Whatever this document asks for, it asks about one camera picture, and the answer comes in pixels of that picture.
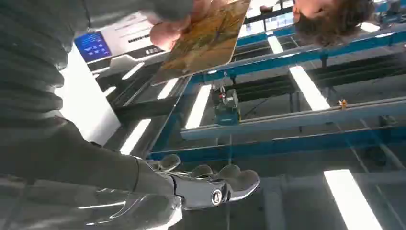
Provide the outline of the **person's left hand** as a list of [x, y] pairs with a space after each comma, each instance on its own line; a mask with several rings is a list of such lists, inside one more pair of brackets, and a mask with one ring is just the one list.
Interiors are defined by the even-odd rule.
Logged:
[[186, 18], [174, 22], [165, 22], [156, 16], [148, 16], [148, 22], [153, 25], [149, 33], [151, 43], [164, 51], [172, 50], [177, 40], [194, 23], [204, 19], [210, 11], [231, 2], [231, 0], [195, 0], [191, 13]]

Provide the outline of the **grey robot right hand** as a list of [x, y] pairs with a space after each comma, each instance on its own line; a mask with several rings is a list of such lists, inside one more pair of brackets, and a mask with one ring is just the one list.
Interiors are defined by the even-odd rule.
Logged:
[[175, 172], [179, 157], [145, 161], [86, 141], [60, 113], [74, 39], [136, 12], [174, 22], [194, 0], [3, 0], [0, 3], [0, 227], [155, 230], [183, 209], [238, 201], [260, 184], [234, 164]]

